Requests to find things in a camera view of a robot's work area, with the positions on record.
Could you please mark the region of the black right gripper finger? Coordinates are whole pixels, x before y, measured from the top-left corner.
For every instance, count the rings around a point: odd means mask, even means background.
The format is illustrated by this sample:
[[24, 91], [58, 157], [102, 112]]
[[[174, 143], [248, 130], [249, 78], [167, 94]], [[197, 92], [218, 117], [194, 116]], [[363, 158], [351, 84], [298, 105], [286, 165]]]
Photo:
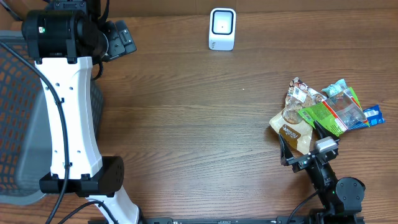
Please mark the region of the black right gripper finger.
[[338, 136], [334, 135], [332, 132], [324, 128], [318, 121], [313, 122], [315, 130], [317, 132], [317, 136], [319, 139], [324, 139], [327, 137], [331, 137], [335, 142], [339, 142], [340, 139]]
[[291, 160], [294, 159], [293, 154], [290, 151], [289, 145], [285, 141], [283, 135], [278, 134], [279, 143], [280, 143], [280, 163], [283, 166], [291, 165]]

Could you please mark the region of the Haribo gummy worms bag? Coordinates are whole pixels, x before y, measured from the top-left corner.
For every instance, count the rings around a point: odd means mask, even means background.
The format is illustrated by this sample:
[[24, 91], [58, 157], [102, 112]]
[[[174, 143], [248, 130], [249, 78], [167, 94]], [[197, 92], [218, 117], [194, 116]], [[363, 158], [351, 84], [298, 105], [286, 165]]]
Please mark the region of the Haribo gummy worms bag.
[[303, 108], [298, 114], [313, 128], [318, 121], [325, 129], [340, 136], [357, 123], [369, 126], [358, 97], [352, 87], [313, 106]]

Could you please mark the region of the beige paper pouch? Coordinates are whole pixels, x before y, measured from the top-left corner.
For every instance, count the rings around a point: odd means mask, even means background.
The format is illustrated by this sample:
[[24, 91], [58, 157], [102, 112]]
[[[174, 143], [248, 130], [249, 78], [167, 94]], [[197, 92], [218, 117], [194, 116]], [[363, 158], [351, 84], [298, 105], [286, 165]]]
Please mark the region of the beige paper pouch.
[[310, 88], [299, 77], [295, 77], [289, 83], [284, 109], [275, 115], [269, 124], [292, 148], [307, 154], [310, 151], [313, 128], [299, 115], [299, 110], [325, 99], [325, 95]]

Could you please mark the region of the light teal snack packet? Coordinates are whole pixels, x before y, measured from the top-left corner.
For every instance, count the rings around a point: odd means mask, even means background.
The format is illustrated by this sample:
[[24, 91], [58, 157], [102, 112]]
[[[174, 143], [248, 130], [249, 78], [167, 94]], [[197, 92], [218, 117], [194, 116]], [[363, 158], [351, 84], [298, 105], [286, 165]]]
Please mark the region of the light teal snack packet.
[[347, 89], [347, 84], [344, 79], [338, 80], [334, 84], [330, 84], [328, 87], [323, 88], [322, 92], [325, 92], [328, 97], [332, 97]]

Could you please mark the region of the blue snack bar wrapper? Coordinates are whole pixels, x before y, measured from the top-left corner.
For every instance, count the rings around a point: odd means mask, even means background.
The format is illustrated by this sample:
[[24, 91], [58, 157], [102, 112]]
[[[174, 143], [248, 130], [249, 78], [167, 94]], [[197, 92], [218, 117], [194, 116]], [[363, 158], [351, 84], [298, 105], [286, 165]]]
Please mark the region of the blue snack bar wrapper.
[[379, 105], [374, 105], [370, 108], [367, 108], [363, 110], [363, 112], [368, 119], [368, 124], [359, 121], [349, 128], [350, 131], [354, 129], [369, 128], [371, 126], [385, 123], [385, 119], [382, 115]]

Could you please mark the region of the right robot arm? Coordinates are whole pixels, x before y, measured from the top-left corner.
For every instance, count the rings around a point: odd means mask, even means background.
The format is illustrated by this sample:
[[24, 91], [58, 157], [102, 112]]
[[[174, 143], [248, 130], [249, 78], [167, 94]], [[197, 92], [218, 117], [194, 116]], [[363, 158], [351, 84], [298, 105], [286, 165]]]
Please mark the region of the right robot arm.
[[[362, 211], [362, 201], [366, 190], [365, 184], [354, 177], [338, 179], [331, 168], [330, 161], [338, 155], [339, 137], [314, 122], [319, 140], [314, 150], [295, 158], [284, 137], [279, 135], [280, 163], [292, 166], [293, 172], [305, 170], [315, 192], [298, 204], [289, 216], [276, 218], [277, 223], [364, 223], [364, 218], [357, 216]], [[306, 216], [296, 213], [309, 200], [318, 197], [322, 208], [312, 209]]]

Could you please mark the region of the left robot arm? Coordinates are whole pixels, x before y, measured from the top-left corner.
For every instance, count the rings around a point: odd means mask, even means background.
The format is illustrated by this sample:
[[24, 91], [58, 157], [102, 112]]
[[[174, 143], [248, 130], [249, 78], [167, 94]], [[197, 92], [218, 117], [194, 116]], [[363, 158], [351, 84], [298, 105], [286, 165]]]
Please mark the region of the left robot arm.
[[60, 198], [85, 198], [106, 223], [141, 223], [141, 211], [123, 187], [123, 160], [102, 156], [95, 136], [92, 69], [136, 50], [125, 23], [109, 21], [108, 13], [99, 1], [50, 1], [28, 12], [22, 24], [32, 70], [44, 89], [52, 142], [50, 171], [39, 187]]

